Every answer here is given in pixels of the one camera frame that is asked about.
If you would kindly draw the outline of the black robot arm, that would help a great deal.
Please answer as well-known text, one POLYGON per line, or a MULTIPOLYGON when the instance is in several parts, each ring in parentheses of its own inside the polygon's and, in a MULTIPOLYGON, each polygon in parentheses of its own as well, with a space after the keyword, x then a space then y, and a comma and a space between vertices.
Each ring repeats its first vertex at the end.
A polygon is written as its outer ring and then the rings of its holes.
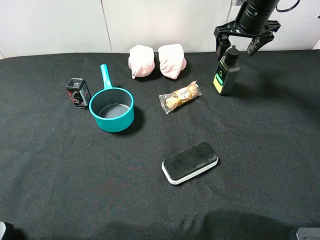
POLYGON ((216 39, 216 56, 220 60, 226 50, 232 46, 229 36, 250 38, 247 54, 253 56, 260 48, 274 40, 281 24, 270 20, 276 9, 277 0, 245 0, 235 20, 217 26, 214 30, 216 39))

